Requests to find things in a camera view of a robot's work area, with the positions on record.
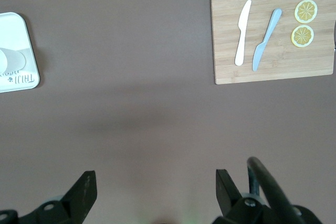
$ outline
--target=knife handle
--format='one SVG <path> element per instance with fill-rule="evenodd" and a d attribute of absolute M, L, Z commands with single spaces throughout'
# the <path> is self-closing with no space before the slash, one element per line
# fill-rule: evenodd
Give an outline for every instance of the knife handle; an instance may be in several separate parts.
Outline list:
<path fill-rule="evenodd" d="M 280 17 L 282 14 L 282 10 L 280 8 L 276 8 L 271 16 L 271 19 L 268 23 L 268 27 L 264 36 L 264 41 L 263 42 L 267 42 L 269 40 L 269 37 L 271 37 L 271 34 L 273 33 L 273 30 L 275 28 L 275 26 L 277 25 Z"/>
<path fill-rule="evenodd" d="M 241 31 L 235 58 L 235 64 L 237 66 L 241 66 L 244 62 L 244 48 L 245 48 L 245 31 Z"/>

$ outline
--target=knife blade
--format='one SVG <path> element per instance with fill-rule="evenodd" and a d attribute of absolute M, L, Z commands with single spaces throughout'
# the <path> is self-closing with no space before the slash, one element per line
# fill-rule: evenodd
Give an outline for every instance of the knife blade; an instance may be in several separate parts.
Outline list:
<path fill-rule="evenodd" d="M 251 8 L 251 0 L 246 1 L 243 9 L 241 10 L 241 14 L 238 21 L 238 27 L 240 29 L 239 43 L 237 47 L 235 64 L 237 66 L 241 66 L 244 62 L 244 48 L 245 48 L 245 35 L 246 35 L 246 27 L 247 27 L 247 19 L 248 14 Z"/>
<path fill-rule="evenodd" d="M 263 52 L 265 50 L 265 47 L 267 45 L 267 42 L 269 38 L 271 37 L 271 34 L 273 33 L 273 30 L 275 26 L 277 25 L 280 17 L 282 14 L 282 10 L 280 8 L 276 8 L 271 16 L 271 19 L 268 23 L 268 27 L 264 36 L 263 41 L 256 47 L 256 50 L 253 55 L 253 61 L 252 61 L 252 70 L 257 71 L 261 57 L 263 55 Z"/>

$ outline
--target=screw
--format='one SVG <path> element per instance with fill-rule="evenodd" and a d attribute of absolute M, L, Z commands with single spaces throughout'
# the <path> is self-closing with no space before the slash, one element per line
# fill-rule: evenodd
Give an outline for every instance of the screw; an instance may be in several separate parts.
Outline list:
<path fill-rule="evenodd" d="M 296 215 L 298 215 L 298 216 L 301 216 L 301 215 L 302 215 L 302 213 L 301 213 L 301 211 L 299 210 L 299 208 L 294 207 L 294 211 L 295 211 Z"/>
<path fill-rule="evenodd" d="M 54 204 L 48 204 L 44 207 L 44 211 L 48 211 L 54 208 Z"/>
<path fill-rule="evenodd" d="M 256 206 L 256 202 L 252 199 L 245 199 L 245 205 L 249 206 L 249 207 L 255 207 Z"/>
<path fill-rule="evenodd" d="M 0 220 L 4 220 L 8 217 L 8 214 L 2 214 L 0 215 Z"/>

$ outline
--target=black hose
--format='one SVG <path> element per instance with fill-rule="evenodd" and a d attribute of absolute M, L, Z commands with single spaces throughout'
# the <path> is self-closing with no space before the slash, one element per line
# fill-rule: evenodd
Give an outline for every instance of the black hose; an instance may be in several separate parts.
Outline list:
<path fill-rule="evenodd" d="M 259 159 L 250 157 L 247 160 L 247 167 L 249 170 L 249 180 L 253 182 L 254 187 L 256 186 L 256 182 L 260 184 L 271 209 L 276 213 L 281 223 L 306 224 L 305 221 L 296 214 L 292 204 L 278 183 Z"/>

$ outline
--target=gray table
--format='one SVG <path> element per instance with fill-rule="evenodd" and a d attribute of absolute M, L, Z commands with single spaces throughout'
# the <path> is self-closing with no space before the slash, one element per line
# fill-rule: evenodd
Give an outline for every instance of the gray table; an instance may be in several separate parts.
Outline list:
<path fill-rule="evenodd" d="M 257 156 L 294 204 L 336 212 L 335 76 L 214 84 L 210 0 L 1 0 L 41 82 L 0 94 L 0 209 L 26 214 L 94 169 L 85 223 L 211 223 L 215 169 Z"/>

